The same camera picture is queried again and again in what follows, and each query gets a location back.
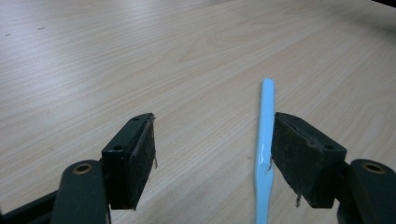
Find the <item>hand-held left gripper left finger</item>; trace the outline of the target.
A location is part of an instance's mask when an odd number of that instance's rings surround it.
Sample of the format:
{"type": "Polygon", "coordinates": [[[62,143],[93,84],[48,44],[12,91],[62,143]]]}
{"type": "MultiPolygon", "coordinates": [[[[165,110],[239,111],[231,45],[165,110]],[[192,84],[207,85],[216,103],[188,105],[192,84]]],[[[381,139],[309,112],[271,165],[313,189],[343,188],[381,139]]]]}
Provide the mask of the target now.
{"type": "Polygon", "coordinates": [[[102,150],[106,197],[114,210],[135,210],[155,161],[154,115],[126,122],[102,150]]]}

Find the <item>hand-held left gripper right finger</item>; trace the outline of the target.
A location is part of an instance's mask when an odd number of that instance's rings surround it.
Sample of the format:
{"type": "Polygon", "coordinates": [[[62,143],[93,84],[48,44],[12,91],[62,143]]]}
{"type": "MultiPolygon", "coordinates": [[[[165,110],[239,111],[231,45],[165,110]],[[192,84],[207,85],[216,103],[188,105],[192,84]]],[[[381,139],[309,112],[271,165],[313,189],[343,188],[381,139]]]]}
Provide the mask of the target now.
{"type": "Polygon", "coordinates": [[[347,150],[305,120],[275,113],[272,159],[286,182],[313,208],[332,208],[337,169],[347,150]]]}

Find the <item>light blue toothbrush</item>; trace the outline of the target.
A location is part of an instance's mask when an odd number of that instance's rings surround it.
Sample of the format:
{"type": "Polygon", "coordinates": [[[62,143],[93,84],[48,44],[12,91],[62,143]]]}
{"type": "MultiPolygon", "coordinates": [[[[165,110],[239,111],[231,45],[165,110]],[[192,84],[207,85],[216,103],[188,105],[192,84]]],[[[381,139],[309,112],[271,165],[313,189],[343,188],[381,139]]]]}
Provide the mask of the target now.
{"type": "Polygon", "coordinates": [[[275,82],[265,78],[261,84],[260,110],[254,171],[255,224],[268,224],[270,195],[274,179],[272,137],[275,114],[275,82]]]}

